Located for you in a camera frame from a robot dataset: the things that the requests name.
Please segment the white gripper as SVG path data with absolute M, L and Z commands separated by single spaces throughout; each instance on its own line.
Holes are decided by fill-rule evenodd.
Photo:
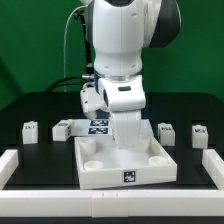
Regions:
M 141 127 L 141 111 L 111 112 L 109 120 L 117 148 L 135 148 Z

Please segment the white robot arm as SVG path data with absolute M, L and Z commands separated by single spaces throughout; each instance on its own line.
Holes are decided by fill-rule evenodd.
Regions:
M 163 48 L 178 35 L 181 16 L 176 0 L 90 0 L 85 10 L 87 40 L 95 50 L 94 83 L 81 90 L 83 112 L 109 114 L 120 149 L 137 146 L 141 110 L 144 48 Z

